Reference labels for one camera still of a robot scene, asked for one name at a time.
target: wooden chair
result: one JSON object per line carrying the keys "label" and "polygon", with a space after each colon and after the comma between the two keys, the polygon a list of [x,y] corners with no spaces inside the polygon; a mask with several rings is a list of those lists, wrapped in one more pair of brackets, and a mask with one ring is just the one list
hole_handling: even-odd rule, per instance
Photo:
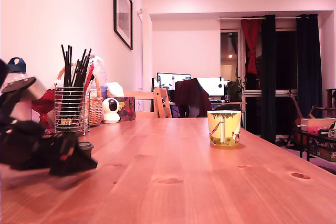
{"label": "wooden chair", "polygon": [[135,100],[154,100],[154,112],[136,111],[139,118],[172,118],[167,89],[155,88],[154,92],[124,91],[126,97],[135,97]]}
{"label": "wooden chair", "polygon": [[[134,97],[136,101],[139,100],[154,100],[154,92],[145,92],[145,91],[124,91],[125,97]],[[148,111],[135,111],[136,117],[138,118],[158,118],[157,111],[148,112]]]}
{"label": "wooden chair", "polygon": [[155,88],[154,90],[154,110],[155,107],[157,108],[157,111],[159,112],[160,118],[172,118],[172,111],[170,109],[169,105],[169,98],[167,89],[164,88]]}

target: cardboard box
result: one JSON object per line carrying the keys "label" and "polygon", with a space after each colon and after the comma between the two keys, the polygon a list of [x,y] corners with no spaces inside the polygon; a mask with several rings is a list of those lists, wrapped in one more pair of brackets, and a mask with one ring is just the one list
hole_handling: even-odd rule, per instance
{"label": "cardboard box", "polygon": [[304,126],[302,126],[302,130],[303,131],[307,131],[307,128],[309,126],[320,126],[320,127],[327,127],[328,129],[330,128],[330,126],[335,122],[335,119],[320,119],[320,118],[303,118],[301,120],[301,124],[303,124]]}
{"label": "cardboard box", "polygon": [[318,148],[317,156],[322,157],[328,161],[336,162],[336,152]]}
{"label": "cardboard box", "polygon": [[316,155],[328,161],[336,162],[336,140],[313,138],[310,147],[310,153],[312,155]]}

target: wire mesh cup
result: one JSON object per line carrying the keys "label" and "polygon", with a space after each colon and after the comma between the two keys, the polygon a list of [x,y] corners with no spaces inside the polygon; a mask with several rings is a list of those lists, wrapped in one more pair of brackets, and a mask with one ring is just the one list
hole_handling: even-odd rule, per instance
{"label": "wire mesh cup", "polygon": [[208,111],[210,142],[214,145],[239,144],[241,112],[235,110]]}
{"label": "wire mesh cup", "polygon": [[83,132],[88,129],[89,108],[83,87],[55,87],[55,132]]}

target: small box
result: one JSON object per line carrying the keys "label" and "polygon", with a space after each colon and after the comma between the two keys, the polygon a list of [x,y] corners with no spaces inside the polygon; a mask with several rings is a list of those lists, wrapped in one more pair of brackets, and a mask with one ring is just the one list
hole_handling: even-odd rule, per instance
{"label": "small box", "polygon": [[318,148],[317,156],[322,157],[328,161],[336,162],[336,152]]}
{"label": "small box", "polygon": [[120,110],[118,115],[120,121],[133,121],[135,120],[135,98],[134,97],[115,97],[119,102]]}
{"label": "small box", "polygon": [[320,119],[320,118],[303,118],[301,119],[301,124],[303,124],[304,126],[302,126],[302,130],[303,131],[307,131],[307,128],[310,126],[320,126],[320,127],[327,127],[328,129],[330,128],[330,126],[335,122],[335,119],[330,119],[330,118],[324,118],[324,119]]}
{"label": "small box", "polygon": [[314,138],[312,144],[315,145],[317,148],[336,152],[336,140]]}

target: blue cap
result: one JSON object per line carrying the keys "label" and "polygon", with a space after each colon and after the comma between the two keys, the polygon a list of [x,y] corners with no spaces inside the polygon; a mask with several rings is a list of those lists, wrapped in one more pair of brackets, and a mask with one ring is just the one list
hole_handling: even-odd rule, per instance
{"label": "blue cap", "polygon": [[10,59],[9,63],[7,64],[9,72],[14,73],[26,73],[27,66],[25,61],[20,57],[14,57]]}

